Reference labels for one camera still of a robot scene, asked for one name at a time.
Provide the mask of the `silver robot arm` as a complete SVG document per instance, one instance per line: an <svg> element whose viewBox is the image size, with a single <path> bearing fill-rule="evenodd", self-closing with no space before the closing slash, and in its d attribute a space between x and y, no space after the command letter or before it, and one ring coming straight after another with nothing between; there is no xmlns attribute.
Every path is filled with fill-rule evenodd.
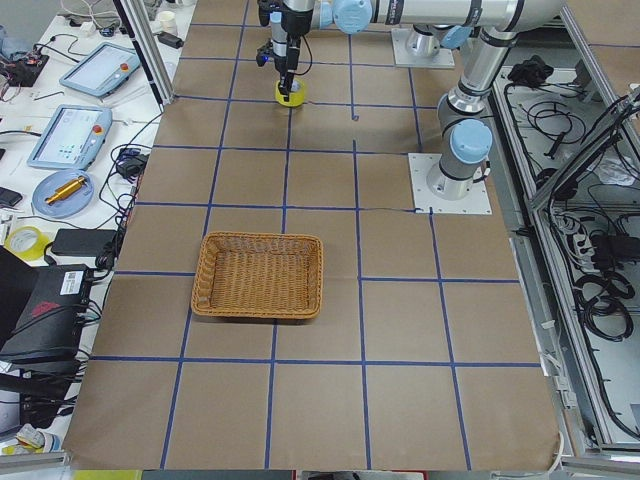
<svg viewBox="0 0 640 480"><path fill-rule="evenodd" d="M271 56L283 98L292 92L301 41L320 26L323 9L345 34L359 33L371 23L409 23L426 30L479 28L457 85L440 100L443 153L426 176L435 196L457 201L468 194L474 173L492 147L492 132L479 116L507 53L519 33L543 25L563 5L561 1L261 1L258 15L261 25L272 29Z"/></svg>
<svg viewBox="0 0 640 480"><path fill-rule="evenodd" d="M309 71L297 69L300 46L306 44L305 37L291 38L283 28L283 6L275 1L259 5L259 21L271 28L271 37L256 51L256 63L264 66L274 63L279 74L275 82L276 101L290 108L300 106L306 93L303 82L297 78ZM355 10L337 8L330 2L318 2L311 17L313 29L324 29L331 25L345 34L359 33L366 26L364 15L368 9L359 5ZM451 68L454 66L453 51L466 43L473 29L458 25L414 24L409 28L394 28L391 39L395 64L402 67Z"/></svg>

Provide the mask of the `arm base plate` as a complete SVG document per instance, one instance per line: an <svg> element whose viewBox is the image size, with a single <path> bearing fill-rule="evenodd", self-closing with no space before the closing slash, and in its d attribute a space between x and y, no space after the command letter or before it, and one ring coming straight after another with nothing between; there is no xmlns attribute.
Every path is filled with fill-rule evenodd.
<svg viewBox="0 0 640 480"><path fill-rule="evenodd" d="M413 28L391 30L395 65L405 68L453 69L455 60L450 49L442 48L431 33Z"/></svg>
<svg viewBox="0 0 640 480"><path fill-rule="evenodd" d="M441 171L440 158L440 154L408 155L413 209L423 214L491 215L481 169L470 179L453 180Z"/></svg>

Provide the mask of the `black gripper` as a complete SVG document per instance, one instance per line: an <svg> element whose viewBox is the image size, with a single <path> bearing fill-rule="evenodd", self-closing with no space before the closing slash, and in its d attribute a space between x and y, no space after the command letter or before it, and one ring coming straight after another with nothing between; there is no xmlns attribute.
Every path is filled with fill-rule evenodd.
<svg viewBox="0 0 640 480"><path fill-rule="evenodd" d="M276 71L280 74L278 92L283 100L290 97L290 75L298 68L301 37L288 34L283 42L271 40L272 58Z"/></svg>
<svg viewBox="0 0 640 480"><path fill-rule="evenodd" d="M311 29L314 0L283 0L281 26L289 36L305 36Z"/></svg>

